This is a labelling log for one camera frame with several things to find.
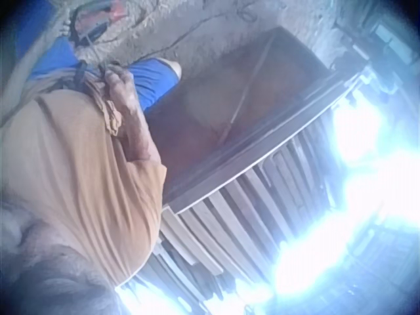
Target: wooden plank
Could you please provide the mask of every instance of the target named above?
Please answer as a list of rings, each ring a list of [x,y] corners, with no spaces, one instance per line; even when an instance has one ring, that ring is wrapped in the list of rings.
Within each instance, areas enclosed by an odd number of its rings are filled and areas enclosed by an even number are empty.
[[[274,241],[270,231],[261,220],[257,210],[254,208],[251,200],[249,200],[247,194],[243,191],[243,188],[237,180],[234,180],[225,186],[227,192],[230,194],[239,210],[254,229],[258,235],[261,243],[264,245],[271,259],[277,259],[279,247]]]
[[[289,167],[293,175],[293,178],[295,179],[297,188],[299,189],[299,192],[301,193],[304,199],[308,216],[312,219],[312,221],[314,221],[314,219],[316,218],[314,214],[317,213],[318,211],[317,211],[317,208],[315,208],[315,203],[313,202],[312,197],[309,194],[308,188],[306,187],[302,174],[299,171],[295,163],[295,160],[292,158],[289,149],[286,146],[283,146],[280,149],[280,151],[282,153],[284,161],[287,163],[287,166]]]
[[[280,201],[284,204],[285,211],[291,219],[291,223],[295,227],[296,231],[299,232],[306,230],[307,223],[303,218],[301,218],[297,206],[293,201],[293,197],[289,192],[289,188],[287,187],[282,176],[279,174],[277,167],[272,161],[271,157],[264,160],[264,168],[267,170],[270,181],[274,185]]]
[[[149,261],[154,272],[159,275],[162,282],[171,290],[171,294],[168,297],[172,299],[172,302],[177,304],[180,309],[184,309],[178,300],[178,297],[182,297],[194,310],[197,310],[198,303],[194,302],[194,299],[185,292],[182,285],[180,285],[179,280],[177,281],[177,279],[173,277],[171,271],[165,266],[165,263],[153,255],[150,257]]]
[[[193,294],[193,296],[200,302],[204,302],[204,296],[198,291],[195,285],[186,277],[184,272],[178,267],[175,261],[169,256],[166,251],[161,252],[161,257],[167,264],[167,266],[172,270],[175,276],[183,283],[183,285]]]
[[[260,271],[271,279],[272,265],[266,259],[263,252],[255,245],[254,241],[249,237],[241,222],[235,216],[222,194],[218,191],[209,196],[209,199],[215,207],[217,213],[229,227],[231,233],[236,237],[242,247],[247,251],[248,255],[253,258],[254,263],[260,268]]]
[[[245,173],[245,176],[250,181],[258,195],[260,195],[261,199],[264,201],[265,205],[267,206],[277,225],[280,227],[286,239],[289,241],[294,240],[293,233],[288,223],[284,219],[282,212],[278,209],[276,202],[273,200],[268,190],[264,187],[261,179],[257,176],[253,169],[248,170]]]
[[[163,236],[166,238],[166,240],[168,240],[168,242],[172,244],[172,246],[181,254],[181,256],[184,257],[188,264],[193,265],[197,263],[197,259],[195,258],[195,256],[179,239],[179,237],[164,219],[161,220],[160,230]]]
[[[301,141],[299,140],[299,135],[294,136],[290,141],[290,145],[293,147],[297,158],[302,166],[302,171],[304,174],[304,178],[310,190],[315,189],[315,179],[314,175],[312,174],[312,169],[309,165],[308,159],[306,157],[305,151],[303,150]]]
[[[213,275],[223,273],[222,266],[212,257],[206,249],[196,240],[184,223],[169,209],[162,213],[162,222],[167,222],[170,229],[174,231],[179,240],[186,248],[193,253],[195,258],[201,262]]]
[[[220,222],[210,212],[204,202],[199,202],[193,206],[194,213],[200,218],[201,222],[207,227],[214,239],[228,253],[228,255],[236,261],[245,273],[254,282],[264,282],[257,269],[252,265],[251,261],[242,253],[230,236],[226,233]]]
[[[193,215],[191,210],[183,212],[181,218],[186,225],[191,229],[192,233],[197,239],[210,251],[210,253],[218,260],[229,273],[235,278],[243,279],[251,283],[251,279],[238,266],[238,264],[224,251],[224,249],[213,239],[213,237],[206,231],[198,219]]]
[[[337,80],[318,98],[294,107],[295,111],[288,118],[284,117],[283,110],[269,117],[248,136],[215,152],[211,162],[202,165],[193,175],[180,178],[165,194],[165,202],[175,213],[187,210],[276,151],[347,91],[343,81]]]
[[[297,188],[295,179],[293,178],[293,175],[287,166],[284,157],[281,155],[281,151],[277,151],[275,154],[273,154],[273,161],[277,165],[278,171],[284,178],[285,183],[289,188],[293,199],[295,200],[298,211],[301,211],[301,208],[304,207],[303,198],[299,192],[299,189]]]

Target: concrete floor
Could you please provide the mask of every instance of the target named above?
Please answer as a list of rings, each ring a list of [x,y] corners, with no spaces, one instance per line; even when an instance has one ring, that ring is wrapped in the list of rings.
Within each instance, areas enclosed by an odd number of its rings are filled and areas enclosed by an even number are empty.
[[[177,60],[189,77],[261,32],[283,26],[329,66],[343,52],[341,32],[332,29],[338,1],[131,0],[129,17],[95,45],[101,58],[122,64],[151,56]],[[90,48],[77,55],[97,61]]]

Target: wooden slat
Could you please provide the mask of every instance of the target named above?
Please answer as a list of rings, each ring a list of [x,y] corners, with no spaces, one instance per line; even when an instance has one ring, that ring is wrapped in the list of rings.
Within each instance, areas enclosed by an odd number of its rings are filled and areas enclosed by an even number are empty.
[[[245,176],[247,177],[251,185],[254,187],[255,191],[258,193],[258,195],[260,195],[261,199],[266,204],[268,210],[270,211],[277,225],[280,227],[286,239],[294,240],[293,233],[289,225],[287,224],[286,220],[284,219],[282,212],[278,209],[276,202],[273,200],[270,193],[264,187],[264,184],[263,182],[261,182],[261,179],[257,176],[257,174],[254,172],[253,169],[248,170],[245,173]]]
[[[315,208],[315,203],[312,201],[312,197],[309,194],[308,188],[305,184],[305,181],[302,177],[301,172],[299,171],[295,160],[292,158],[291,153],[289,151],[289,149],[286,146],[283,146],[280,149],[282,156],[284,158],[284,161],[287,163],[287,166],[289,167],[293,178],[295,179],[295,183],[297,185],[297,188],[299,189],[299,192],[301,193],[304,202],[306,204],[306,210],[307,213],[309,214],[309,217],[312,219],[312,221],[314,220],[314,214],[317,211],[317,209]]]
[[[170,226],[177,238],[185,244],[185,247],[193,254],[199,262],[201,262],[213,275],[223,273],[222,266],[212,257],[206,249],[195,239],[190,231],[185,227],[184,223],[168,209],[162,213],[162,224]]]
[[[185,273],[178,267],[175,261],[169,256],[169,254],[163,250],[161,252],[162,259],[165,261],[167,266],[172,270],[172,272],[177,276],[177,278],[185,285],[185,287],[193,294],[193,296],[201,301],[204,302],[204,296],[198,291],[195,285],[186,277]]]
[[[199,202],[193,206],[194,213],[200,218],[201,222],[207,227],[211,235],[220,246],[234,259],[246,272],[246,274],[255,282],[264,282],[257,269],[251,264],[249,259],[242,253],[230,236],[226,233],[220,222],[210,212],[204,202]]]
[[[173,303],[177,304],[179,308],[184,309],[184,307],[178,301],[178,297],[182,297],[188,304],[190,304],[191,307],[197,305],[194,303],[194,300],[184,291],[184,288],[182,285],[180,285],[179,280],[173,277],[171,271],[167,266],[164,265],[164,262],[162,263],[162,261],[154,255],[150,256],[148,262],[150,263],[150,266],[154,272],[159,275],[162,282],[165,283],[165,285],[171,290],[170,297],[172,298]]]
[[[273,155],[273,161],[276,164],[277,169],[280,172],[281,176],[284,178],[286,186],[289,188],[289,191],[291,195],[293,196],[293,199],[295,200],[297,211],[303,220],[304,226],[305,227],[308,226],[310,224],[310,219],[307,213],[306,206],[303,201],[303,197],[301,195],[301,192],[297,188],[295,178],[293,174],[291,173],[291,170],[288,167],[281,151],[277,151]]]
[[[284,204],[285,211],[296,231],[306,230],[307,223],[301,218],[293,197],[289,192],[289,188],[270,157],[264,160],[264,168],[267,170],[270,181],[275,187],[280,201]]]
[[[181,254],[182,257],[188,262],[188,264],[196,264],[197,259],[191,253],[191,251],[185,246],[185,244],[179,239],[176,233],[171,229],[171,227],[167,224],[167,222],[162,219],[160,224],[160,230],[163,236],[168,240],[172,246],[177,249],[177,251]]]
[[[284,178],[285,183],[287,184],[287,187],[289,188],[289,191],[295,200],[297,208],[300,210],[300,208],[304,207],[303,198],[299,192],[299,189],[297,189],[295,179],[293,178],[290,169],[287,167],[284,157],[279,151],[273,155],[273,161],[277,165],[278,171]]]
[[[304,178],[306,180],[306,183],[308,184],[308,187],[310,190],[315,189],[315,179],[314,175],[312,174],[311,167],[308,162],[308,158],[305,154],[305,151],[303,150],[301,141],[299,140],[299,136],[294,136],[290,141],[290,145],[293,147],[294,151],[296,152],[296,155],[301,162],[302,171],[304,174]]]
[[[229,227],[231,233],[236,237],[242,247],[247,251],[248,255],[253,258],[254,263],[260,268],[260,271],[271,279],[270,262],[266,259],[265,255],[255,245],[249,234],[245,231],[241,222],[235,216],[232,209],[229,207],[222,194],[217,191],[209,196],[209,199],[215,207],[217,213],[224,220],[224,223]]]
[[[191,229],[192,233],[197,239],[207,248],[207,250],[218,260],[227,271],[238,279],[243,279],[251,283],[251,279],[238,266],[238,264],[224,251],[224,249],[213,239],[213,237],[206,231],[201,223],[195,218],[191,210],[183,212],[181,218],[186,223],[187,227]]]
[[[178,251],[176,249],[170,250],[167,252],[170,254],[171,258],[174,260],[174,262],[177,264],[178,268],[182,271],[182,273],[190,280],[190,282],[193,284],[194,287],[196,287],[200,292],[200,287],[197,284],[196,280],[194,279],[194,276],[192,275],[192,266],[188,264],[182,257],[179,255]]]
[[[247,194],[243,191],[243,188],[237,180],[234,180],[225,186],[227,192],[230,194],[239,210],[254,229],[258,235],[261,243],[270,254],[271,259],[277,259],[278,256],[278,245],[274,241],[270,231],[261,220],[257,210],[254,208],[251,200],[249,200]]]

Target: leg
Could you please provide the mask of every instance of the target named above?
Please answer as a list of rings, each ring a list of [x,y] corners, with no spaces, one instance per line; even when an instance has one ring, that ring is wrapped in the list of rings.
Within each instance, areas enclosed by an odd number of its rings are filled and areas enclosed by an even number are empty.
[[[53,17],[55,8],[48,0],[36,0],[33,4],[24,7],[17,16],[16,26],[16,55],[22,58],[35,39],[47,27]],[[45,52],[32,70],[30,78],[47,74],[60,68],[71,68],[78,64],[73,47],[67,37],[59,37],[53,46]]]
[[[143,110],[155,104],[171,90],[181,76],[177,62],[156,58],[135,62],[129,70],[134,75],[137,95]]]

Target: man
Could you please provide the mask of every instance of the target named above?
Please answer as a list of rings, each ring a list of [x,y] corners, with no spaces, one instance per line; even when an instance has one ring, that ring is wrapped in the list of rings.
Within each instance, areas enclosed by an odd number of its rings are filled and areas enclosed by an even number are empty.
[[[74,71],[59,69],[77,60],[59,37],[32,70],[21,105],[11,106],[44,42],[26,45],[2,99],[12,114],[1,128],[1,312],[122,314],[114,288],[152,252],[166,172],[143,109],[177,84],[180,66],[109,66],[109,97],[89,72],[88,94],[61,89],[56,83]]]

